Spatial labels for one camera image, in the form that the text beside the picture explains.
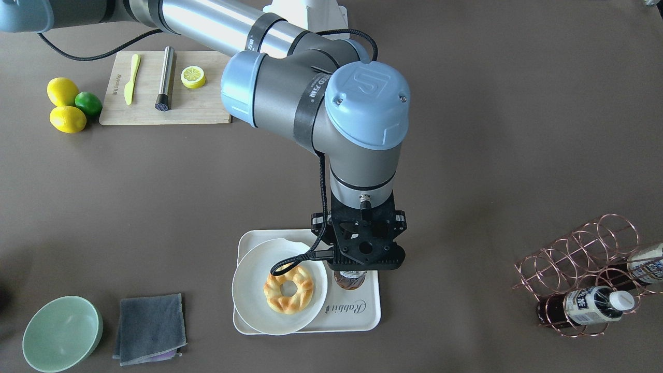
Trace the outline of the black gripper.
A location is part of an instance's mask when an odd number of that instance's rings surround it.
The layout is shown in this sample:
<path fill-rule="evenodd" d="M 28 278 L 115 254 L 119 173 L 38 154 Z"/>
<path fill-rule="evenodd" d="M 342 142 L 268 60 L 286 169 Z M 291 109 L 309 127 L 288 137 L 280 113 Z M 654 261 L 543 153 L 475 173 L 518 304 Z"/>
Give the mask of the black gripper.
<path fill-rule="evenodd" d="M 394 270 L 406 258 L 395 241 L 405 229 L 405 213 L 396 210 L 392 195 L 377 207 L 363 203 L 360 209 L 332 196 L 322 238 L 329 248 L 315 250 L 312 260 L 327 261 L 334 271 Z"/>

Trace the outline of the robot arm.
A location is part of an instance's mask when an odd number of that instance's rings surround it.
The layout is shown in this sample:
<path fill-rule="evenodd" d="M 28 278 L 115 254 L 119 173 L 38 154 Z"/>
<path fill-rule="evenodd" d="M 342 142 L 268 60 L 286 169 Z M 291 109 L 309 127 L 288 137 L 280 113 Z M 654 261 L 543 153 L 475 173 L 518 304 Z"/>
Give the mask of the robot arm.
<path fill-rule="evenodd" d="M 320 168 L 323 210 L 317 241 L 277 262 L 273 275 L 303 261 L 332 270 L 393 270 L 407 229 L 393 180 L 407 135 L 411 93 L 397 70 L 352 40 L 330 40 L 237 1 L 2 1 L 2 31 L 136 21 L 182 35 L 230 57 L 220 83 L 230 115 L 295 141 L 329 164 L 331 200 Z M 317 250 L 318 241 L 329 249 Z"/>

